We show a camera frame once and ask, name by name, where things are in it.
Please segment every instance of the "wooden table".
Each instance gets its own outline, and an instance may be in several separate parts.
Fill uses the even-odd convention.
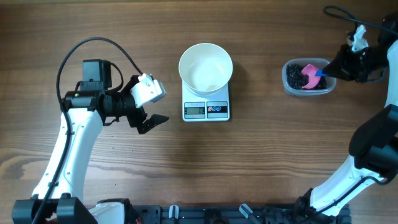
[[[87,170],[86,205],[118,197],[134,205],[294,202],[342,165],[352,134],[386,99],[388,77],[366,85],[338,81],[333,92],[314,98],[284,93],[286,61],[332,60],[353,28],[322,13],[331,3],[376,23],[398,6],[315,0],[0,6],[0,223],[12,222],[15,200],[29,198],[44,173],[60,125],[58,67],[92,36],[119,43],[163,82],[167,96],[145,108],[170,120],[145,135],[125,118],[103,128]],[[378,33],[369,28],[371,44]],[[178,60],[200,42],[222,46],[233,59],[228,122],[182,121]],[[64,69],[62,95],[91,58],[116,63],[125,79],[137,74],[112,45],[87,43]],[[396,222],[397,197],[397,181],[371,186],[350,202],[353,223]]]

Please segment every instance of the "clear container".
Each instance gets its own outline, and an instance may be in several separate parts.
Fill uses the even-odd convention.
[[[331,92],[336,86],[336,78],[333,77],[325,77],[326,78],[326,89],[323,90],[295,90],[287,82],[287,72],[286,68],[288,65],[297,64],[303,67],[308,64],[312,64],[313,66],[322,69],[327,66],[330,62],[323,58],[298,58],[288,61],[282,69],[282,81],[285,86],[286,94],[293,96],[315,96],[322,95]]]

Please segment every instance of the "black mount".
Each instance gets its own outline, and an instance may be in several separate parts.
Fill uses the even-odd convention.
[[[324,214],[314,215],[316,211],[315,208],[311,207],[311,192],[313,189],[309,189],[303,196],[300,196],[296,199],[294,204],[294,208],[292,211],[292,219],[295,220],[296,223],[301,223],[307,217],[311,217],[311,221],[319,224],[329,224],[329,223],[351,223],[351,218],[347,219],[344,217],[337,218]]]
[[[383,19],[382,26],[397,32],[398,12],[386,16]],[[384,70],[377,78],[369,79],[369,76],[373,71],[385,69],[389,66],[387,51],[397,39],[396,35],[382,30],[379,34],[379,45],[377,46],[366,47],[358,52],[353,52],[350,45],[344,44],[335,59],[323,68],[322,72],[329,77],[346,81],[355,80],[359,83],[378,81],[383,78]]]
[[[12,221],[15,224],[31,224],[35,213],[43,202],[33,195],[30,200],[17,200],[12,209]],[[76,224],[97,224],[97,221],[82,204],[78,198],[71,198],[70,194],[62,194],[60,199],[49,199],[46,201],[42,220],[39,223],[45,223],[46,218],[50,218],[53,213],[57,213],[59,223]]]
[[[142,224],[295,224],[293,204],[250,207],[253,218],[246,218],[239,207],[180,207],[178,215],[170,207],[134,206],[142,217]],[[315,224],[314,221],[303,224]],[[351,224],[349,206],[328,224]]]
[[[139,83],[138,75],[133,75],[126,86],[108,90],[112,87],[111,63],[105,60],[84,60],[83,81],[80,82],[80,91],[68,91],[63,99],[66,110],[71,108],[87,108],[97,110],[105,126],[107,117],[115,117],[114,121],[126,116],[130,127],[137,128],[139,134],[145,134],[152,128],[169,120],[169,117],[153,114],[148,120],[143,107],[136,108],[131,88]]]

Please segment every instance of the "black cable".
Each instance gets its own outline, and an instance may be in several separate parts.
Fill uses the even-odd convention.
[[[34,217],[34,219],[33,219],[32,224],[38,223],[38,221],[41,219],[41,216],[42,216],[43,211],[44,211],[45,203],[46,203],[47,200],[49,199],[49,197],[50,197],[50,195],[51,195],[51,193],[52,193],[52,191],[53,191],[53,189],[54,189],[54,187],[55,187],[55,185],[56,185],[56,182],[57,182],[58,177],[59,177],[59,174],[60,174],[60,172],[61,172],[63,163],[65,162],[65,158],[66,158],[66,156],[67,156],[67,152],[68,152],[68,148],[69,148],[70,137],[71,137],[71,135],[72,135],[72,124],[70,123],[70,118],[69,118],[68,113],[67,113],[67,111],[66,111],[66,109],[65,109],[65,107],[64,107],[64,105],[63,105],[63,103],[62,103],[61,92],[60,92],[60,77],[61,77],[62,69],[63,69],[63,67],[65,66],[65,64],[66,64],[67,60],[69,59],[69,57],[71,56],[71,54],[72,54],[80,45],[82,45],[82,44],[84,44],[84,43],[86,43],[86,42],[92,41],[92,40],[102,40],[102,41],[105,41],[105,42],[108,42],[108,43],[110,43],[110,44],[115,45],[121,52],[123,52],[123,54],[127,57],[127,59],[129,59],[129,61],[131,62],[132,66],[134,66],[134,68],[142,75],[141,70],[139,70],[139,68],[137,67],[137,65],[136,65],[136,64],[134,63],[134,61],[131,59],[130,55],[129,55],[119,44],[113,42],[112,40],[109,40],[109,39],[107,39],[107,38],[104,38],[104,37],[92,37],[92,38],[89,38],[89,39],[85,39],[85,40],[81,41],[80,43],[76,44],[76,46],[74,46],[74,47],[69,51],[69,53],[67,54],[67,56],[65,56],[65,58],[63,59],[63,61],[62,61],[62,63],[61,63],[61,66],[60,66],[60,68],[59,68],[59,70],[58,70],[57,82],[56,82],[56,84],[55,84],[55,89],[56,89],[56,92],[57,92],[57,99],[58,99],[58,102],[59,102],[59,104],[60,104],[61,111],[62,111],[63,116],[65,117],[65,121],[66,121],[66,123],[67,123],[67,128],[68,128],[68,129],[67,129],[67,140],[65,141],[65,147],[63,148],[63,152],[62,152],[62,155],[61,155],[61,158],[60,158],[60,162],[59,162],[59,164],[58,164],[58,166],[57,166],[57,169],[55,170],[55,173],[54,173],[54,176],[53,176],[53,178],[52,178],[52,181],[49,183],[49,189],[47,190],[47,193],[44,195],[43,201],[42,201],[42,203],[40,204],[40,207],[39,207],[39,209],[38,209],[38,211],[37,211],[37,213],[36,213],[36,215],[35,215],[35,217]]]
[[[366,83],[377,83],[377,82],[381,81],[384,78],[384,76],[386,75],[386,71],[387,71],[387,67],[382,68],[382,70],[380,71],[379,77],[367,80]]]
[[[120,83],[120,85],[118,85],[118,87],[113,88],[112,90],[106,90],[106,92],[107,92],[107,93],[116,93],[117,91],[119,91],[119,90],[121,90],[121,89],[123,88],[124,80],[123,80],[123,75],[122,75],[122,72],[120,71],[120,69],[119,69],[114,63],[112,63],[112,62],[111,62],[111,65],[112,65],[114,68],[116,68],[116,70],[119,72],[119,74],[120,74],[120,79],[122,80],[122,82]]]
[[[79,86],[80,86],[80,84],[81,84],[82,82],[83,82],[83,81],[78,81],[78,82],[76,83],[75,91],[77,91],[77,90],[79,89]]]
[[[337,204],[339,204],[342,200],[344,200],[344,198],[346,198],[349,194],[351,194],[355,189],[357,189],[361,184],[363,184],[365,181],[367,181],[368,179],[373,180],[375,183],[377,183],[378,185],[386,185],[388,184],[392,178],[388,178],[386,181],[381,182],[380,180],[377,180],[374,177],[371,176],[367,176],[367,177],[363,177],[358,183],[356,183],[352,188],[350,188],[345,194],[343,194],[343,196],[341,196],[338,200],[335,200],[333,203],[331,203],[330,205],[326,206],[325,208],[315,212],[313,215],[311,215],[310,217],[306,218],[304,221],[299,222],[298,224],[303,224],[305,222],[308,222],[310,220],[312,220],[313,218],[315,218],[316,216],[318,216],[319,214],[331,209],[332,207],[336,206]]]
[[[351,18],[350,17],[340,16],[340,15],[337,15],[337,14],[334,14],[334,13],[330,13],[330,12],[328,12],[328,9],[336,9],[338,11],[344,12],[347,15],[349,15]],[[380,26],[379,24],[375,24],[375,23],[372,23],[372,22],[366,22],[366,21],[358,20],[358,19],[356,19],[354,17],[354,15],[352,15],[352,13],[350,13],[347,10],[342,9],[342,8],[340,8],[338,6],[326,6],[326,7],[323,8],[323,13],[325,13],[328,16],[337,18],[337,19],[342,19],[342,20],[346,20],[346,21],[355,22],[356,26],[357,26],[358,23],[360,23],[360,24],[364,24],[364,25],[367,25],[367,26],[371,26],[371,27],[375,27],[375,28],[378,28],[378,29],[382,29],[382,30],[388,31],[388,32],[390,32],[391,34],[394,34],[394,35],[398,35],[398,32],[395,32],[395,31],[393,31],[391,29],[388,29],[387,27],[383,27],[383,26]]]
[[[119,118],[115,118],[115,119],[113,119],[111,122],[104,123],[104,127],[110,126],[110,125],[113,124],[114,122],[119,122],[119,121],[120,121]]]
[[[340,16],[339,16],[339,15],[330,13],[330,12],[327,11],[327,9],[336,9],[336,10],[339,10],[339,11],[341,11],[341,12],[347,14],[348,16],[350,16],[350,18],[356,19],[356,17],[354,16],[354,14],[352,14],[352,13],[350,13],[349,11],[347,11],[347,10],[345,10],[345,9],[343,9],[343,8],[340,8],[340,7],[338,7],[338,6],[327,6],[327,7],[323,8],[323,12],[324,12],[326,15],[328,15],[328,16],[331,16],[331,17],[335,17],[335,18],[339,18],[339,19],[340,19]],[[352,33],[353,35],[355,34],[356,29],[358,28],[358,22],[354,22],[354,25],[355,25],[355,28],[354,28],[354,31],[353,31],[353,33]]]

